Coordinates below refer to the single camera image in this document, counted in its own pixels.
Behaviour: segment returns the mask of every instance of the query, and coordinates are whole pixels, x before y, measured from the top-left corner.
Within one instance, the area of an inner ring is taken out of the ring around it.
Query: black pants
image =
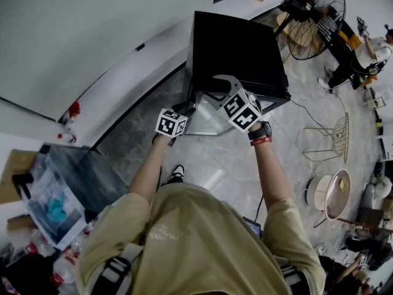
[[[372,250],[374,249],[376,245],[375,239],[365,239],[365,240],[356,240],[356,239],[351,239],[347,238],[345,240],[345,244],[347,245],[348,249],[355,252],[359,253],[362,250]]]
[[[176,183],[182,183],[182,182],[183,182],[183,178],[175,176],[175,177],[172,177],[170,180],[168,180],[167,183],[164,183],[162,185],[164,186],[165,184],[176,184]]]
[[[365,73],[364,68],[356,58],[355,51],[353,51],[333,72],[333,77],[329,80],[329,87],[332,89],[339,86],[357,71]]]
[[[326,273],[325,291],[331,290],[335,286],[337,278],[344,272],[346,267],[326,256],[318,256],[318,258]]]

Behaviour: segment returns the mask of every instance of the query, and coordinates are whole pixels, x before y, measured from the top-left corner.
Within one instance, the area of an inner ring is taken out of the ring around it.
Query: wire chair
[[[332,137],[332,147],[329,150],[317,150],[317,151],[303,151],[303,155],[312,162],[324,162],[325,160],[335,159],[336,157],[344,156],[344,163],[348,158],[348,144],[349,144],[349,118],[348,113],[345,116],[338,119],[334,128],[308,128],[305,130],[318,130],[324,136]],[[306,154],[317,153],[317,152],[334,152],[336,155],[323,160],[310,159]]]

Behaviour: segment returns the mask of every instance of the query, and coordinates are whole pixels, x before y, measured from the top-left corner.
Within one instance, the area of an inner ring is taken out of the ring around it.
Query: marble floor
[[[285,52],[284,45],[285,39],[280,37],[282,52]],[[305,188],[317,174],[334,174],[341,168],[347,169],[352,187],[343,217],[352,219],[380,150],[375,139],[375,118],[362,105],[362,91],[353,90],[350,84],[336,89],[335,93],[341,98],[343,107],[337,96],[328,94],[318,85],[317,78],[325,75],[325,66],[335,68],[336,65],[330,52],[325,51],[306,61],[290,58],[284,67],[292,99],[305,106],[325,128],[333,128],[336,121],[344,116],[345,108],[349,115],[349,152],[346,163],[342,157],[325,162],[312,162],[304,157],[302,151],[321,149],[329,145],[329,139],[318,131],[305,131],[305,127],[317,125],[303,108],[293,102],[280,106],[265,117],[270,121],[274,149],[289,179],[292,196],[311,243],[316,246],[324,242],[324,254],[334,256],[341,262],[347,258],[339,249],[348,227],[339,221],[326,221],[314,229],[314,225],[323,219],[323,214],[306,204]],[[98,146],[99,152],[127,184],[149,151],[159,110],[184,100],[183,78],[184,70],[171,76],[134,108]],[[233,205],[241,215],[255,218],[261,189],[254,150],[246,134],[233,130],[217,137],[184,135],[178,138],[167,152],[161,180],[164,181],[178,163],[185,165],[186,181],[207,188],[217,198]],[[262,205],[257,221],[263,224],[266,216],[266,208]]]

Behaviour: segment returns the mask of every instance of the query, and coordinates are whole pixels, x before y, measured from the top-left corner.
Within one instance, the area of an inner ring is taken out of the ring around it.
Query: electric fan
[[[336,38],[345,19],[345,0],[285,0],[283,30],[292,56],[306,60],[321,54]]]

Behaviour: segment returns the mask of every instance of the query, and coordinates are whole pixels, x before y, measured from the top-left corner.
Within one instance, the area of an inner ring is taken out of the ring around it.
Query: beige t-shirt
[[[291,199],[269,210],[261,241],[241,216],[194,185],[169,184],[149,209],[137,194],[106,208],[77,265],[84,294],[91,273],[128,243],[144,245],[129,294],[290,294],[275,256],[305,274],[322,294],[325,273]]]

